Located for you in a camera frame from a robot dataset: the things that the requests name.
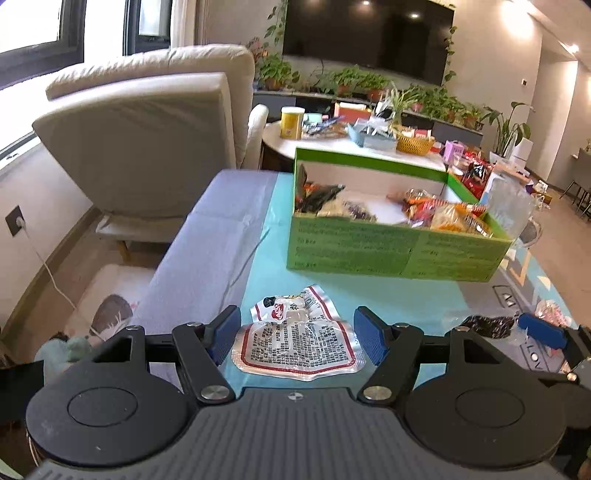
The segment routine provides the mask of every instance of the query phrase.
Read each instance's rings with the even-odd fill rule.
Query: television
[[[441,84],[453,10],[430,0],[290,0],[284,55]]]

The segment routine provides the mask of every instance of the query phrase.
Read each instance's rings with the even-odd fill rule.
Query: chair
[[[585,150],[583,150],[582,148],[579,149],[579,157],[574,164],[573,177],[573,181],[570,183],[568,188],[562,193],[560,198],[564,197],[564,195],[568,193],[568,191],[573,187],[573,185],[577,186],[579,189],[573,197],[574,205],[574,203],[579,198],[581,190],[583,190],[583,196],[580,198],[579,204],[577,205],[578,213],[579,209],[581,208],[581,205],[585,202],[587,197],[591,196],[591,189],[589,189],[589,187],[591,187],[591,155],[585,152]],[[587,213],[590,206],[591,199],[589,199],[589,204],[587,205],[587,208],[583,208],[583,213],[581,214],[581,217],[585,215],[585,213]]]
[[[97,233],[168,243],[220,170],[260,168],[268,109],[251,111],[254,71],[238,45],[74,65],[33,128],[103,212]]]

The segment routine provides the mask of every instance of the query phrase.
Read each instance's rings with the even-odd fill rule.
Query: pink box
[[[462,155],[466,146],[460,142],[445,142],[445,152],[443,153],[443,161],[448,165],[453,163],[454,154]]]

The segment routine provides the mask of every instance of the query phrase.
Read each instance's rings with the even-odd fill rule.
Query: blue gripper pad
[[[223,363],[230,352],[241,323],[240,309],[232,306],[221,312],[212,323],[206,326],[213,329],[211,346],[206,350],[217,366]]]
[[[359,343],[374,365],[379,365],[388,354],[384,327],[389,328],[381,320],[381,325],[368,317],[359,308],[353,315],[353,329]]]
[[[519,328],[527,330],[527,335],[550,348],[566,347],[566,337],[562,328],[549,324],[531,313],[523,313],[517,320]]]

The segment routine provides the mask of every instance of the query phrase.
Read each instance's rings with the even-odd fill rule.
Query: yellow can
[[[281,109],[281,138],[300,140],[306,109],[297,106],[285,106]]]

